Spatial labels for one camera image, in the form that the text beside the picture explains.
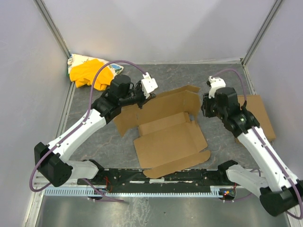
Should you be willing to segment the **brown cardboard box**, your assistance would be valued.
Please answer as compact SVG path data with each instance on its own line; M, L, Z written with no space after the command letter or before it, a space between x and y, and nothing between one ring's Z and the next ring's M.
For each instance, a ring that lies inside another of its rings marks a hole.
M199 88L186 85L158 94L143 108L124 107L114 119L121 136L137 128L134 147L143 174L157 179L206 162L211 152L197 122Z

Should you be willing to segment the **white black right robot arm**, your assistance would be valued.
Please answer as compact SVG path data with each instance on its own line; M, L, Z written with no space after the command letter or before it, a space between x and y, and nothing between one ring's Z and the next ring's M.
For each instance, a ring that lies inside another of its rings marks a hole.
M260 123L240 105L234 88L222 87L203 94L201 110L205 117L219 118L225 129L248 150L263 173L258 176L231 160L220 168L229 181L239 184L259 198L261 205L276 217L295 206L303 207L303 182L281 160L267 140Z

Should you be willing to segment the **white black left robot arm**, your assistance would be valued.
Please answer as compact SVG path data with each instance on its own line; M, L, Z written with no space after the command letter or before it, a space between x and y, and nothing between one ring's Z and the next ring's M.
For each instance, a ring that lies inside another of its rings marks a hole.
M92 134L106 126L121 113L124 106L139 108L155 98L156 80L148 73L136 84L127 75L118 75L110 86L90 104L88 111L64 134L47 145L38 143L34 148L38 171L59 187L71 179L93 179L102 170L95 160L71 161L76 149Z

